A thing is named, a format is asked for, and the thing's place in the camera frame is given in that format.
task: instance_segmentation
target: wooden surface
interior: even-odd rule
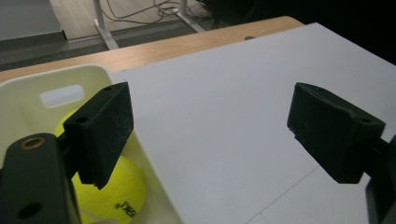
[[[290,17],[256,21],[200,34],[183,35],[128,48],[8,70],[0,72],[0,82],[14,77],[23,77],[84,63],[97,63],[105,66],[110,72],[118,72],[204,49],[244,41],[247,37],[274,34],[300,26],[303,24]]]

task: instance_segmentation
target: black cable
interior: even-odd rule
[[[157,22],[161,21],[164,17],[174,16],[174,15],[177,14],[177,11],[175,10],[175,9],[177,9],[177,7],[163,7],[164,4],[176,4],[176,5],[179,5],[179,4],[180,4],[179,2],[172,2],[171,0],[166,0],[166,1],[164,1],[164,2],[161,2],[161,3],[157,4],[156,1],[153,0],[153,6],[151,6],[151,7],[143,8],[143,9],[141,9],[141,10],[139,10],[139,11],[136,11],[136,12],[131,13],[131,14],[128,14],[128,15],[118,16],[118,15],[116,15],[116,14],[114,13],[113,8],[112,8],[112,6],[111,6],[111,4],[110,4],[110,0],[106,0],[106,2],[107,2],[107,5],[108,5],[108,8],[109,8],[109,10],[110,10],[110,12],[111,12],[111,14],[112,14],[112,16],[113,16],[114,18],[109,17],[103,10],[102,10],[102,13],[103,13],[109,20],[111,20],[111,21],[125,21],[125,22],[132,22],[132,23],[146,24],[146,25],[153,24],[153,23],[157,23]],[[156,7],[156,8],[158,9],[157,14],[158,14],[158,16],[160,17],[160,18],[159,18],[158,20],[156,20],[156,21],[149,21],[149,22],[146,22],[146,21],[125,20],[125,18],[132,17],[132,16],[134,16],[134,15],[137,15],[137,14],[139,14],[139,13],[142,13],[142,12],[144,12],[144,11],[146,11],[146,10],[149,10],[149,9],[152,9],[152,8],[154,8],[154,7]],[[205,20],[210,20],[210,19],[212,19],[211,17],[199,17],[199,16],[195,15],[195,14],[192,12],[192,10],[191,10],[191,8],[190,8],[189,6],[187,6],[187,9],[189,10],[189,13],[187,13],[187,11],[186,11],[187,16],[188,16],[189,18],[191,18],[192,20],[194,20],[194,21],[205,21]]]

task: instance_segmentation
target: tennis ball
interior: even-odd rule
[[[66,114],[58,123],[55,135],[64,132],[63,123],[75,113]],[[129,223],[140,211],[146,199],[146,185],[142,171],[130,160],[120,156],[113,173],[104,188],[83,185],[75,175],[72,182],[78,200],[82,223],[115,219],[120,224]]]

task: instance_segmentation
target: white tabletop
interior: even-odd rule
[[[119,72],[135,132],[185,223],[368,223],[364,188],[338,185],[286,123],[296,82],[325,88],[396,134],[396,66],[306,25]]]

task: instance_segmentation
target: black mount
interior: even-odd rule
[[[64,133],[26,136],[0,173],[0,223],[80,223],[71,178],[103,188],[134,129],[127,82],[97,92],[64,123]]]
[[[297,83],[288,127],[338,183],[371,177],[366,198],[371,224],[396,223],[396,136],[381,139],[385,123],[320,87]]]

